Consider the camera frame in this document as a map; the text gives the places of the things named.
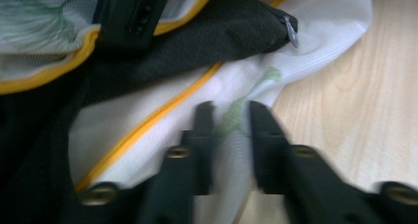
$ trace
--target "wooden surface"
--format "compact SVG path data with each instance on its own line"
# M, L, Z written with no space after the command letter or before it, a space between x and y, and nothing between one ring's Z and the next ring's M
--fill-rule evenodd
M336 61L286 86L274 113L347 182L418 187L418 0L373 0L374 21ZM281 196L253 191L240 224L287 223Z

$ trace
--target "green leaf print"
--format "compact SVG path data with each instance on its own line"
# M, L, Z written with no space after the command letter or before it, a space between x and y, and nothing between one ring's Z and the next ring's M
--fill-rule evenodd
M54 51L72 50L67 47L74 43L79 29L64 16L63 9L73 1L47 6L38 0L0 0L0 44L19 52L39 52L49 45Z
M221 125L217 129L217 134L220 137L225 138L233 131L239 131L242 135L247 136L243 130L244 102L248 101L248 96L251 92L257 89L261 83L269 80L280 82L281 78L282 74L279 69L269 67L261 79L258 80L258 82L246 95L231 103L228 111L222 119Z
M230 108L225 113L217 133L224 137L234 130L240 130L243 119L243 105L245 98L239 98L231 103Z

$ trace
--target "white fabric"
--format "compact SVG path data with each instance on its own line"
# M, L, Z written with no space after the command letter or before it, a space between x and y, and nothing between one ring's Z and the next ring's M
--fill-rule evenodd
M366 31L372 19L371 0L288 0L280 9L300 21L299 48L288 44L276 52L226 63L198 92L136 141L96 182L132 187L158 172L165 148L176 145L181 131L190 128L195 106L213 101L222 140L215 163L215 194L195 198L195 221L232 223L250 189L252 174L247 102L256 100L271 106L285 84L314 73L336 58ZM146 89L83 109L70 132L74 182L93 166L90 160L94 154L104 154L114 145L114 136L122 137L135 124L133 120L139 122L201 74L192 72L156 85L155 90ZM104 119L107 116L115 119L108 121Z
M0 54L0 81L31 77L65 58L65 54L22 55Z
M169 0L163 11L160 23L175 22L182 19L199 0Z

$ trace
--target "brass rivet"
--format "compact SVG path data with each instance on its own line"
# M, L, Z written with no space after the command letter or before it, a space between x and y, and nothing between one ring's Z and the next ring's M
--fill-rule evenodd
M97 187L86 191L81 197L81 203L86 206L99 206L110 203L116 197L113 187Z
M316 153L312 148L298 147L298 148L295 148L294 152L299 157L305 157L305 158L316 157Z
M173 148L167 153L169 158L185 158L190 155L190 150L185 148Z
M391 199L406 204L418 205L418 194L406 187L388 187L386 194Z

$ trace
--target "white mesh fabric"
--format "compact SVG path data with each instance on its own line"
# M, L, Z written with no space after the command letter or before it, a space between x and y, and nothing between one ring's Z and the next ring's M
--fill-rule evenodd
M168 0L161 18L164 20L177 18L181 7L184 6L184 3L185 0Z
M0 0L1 53L64 53L79 48L98 0Z
M65 54L51 55L20 55L0 54L0 81L20 79L33 76L41 70L47 69L51 64L65 58Z
M336 58L366 31L372 20L371 0L289 0L280 8L300 20L300 47L286 45L263 58L263 64L280 64L282 85L312 74L319 65Z

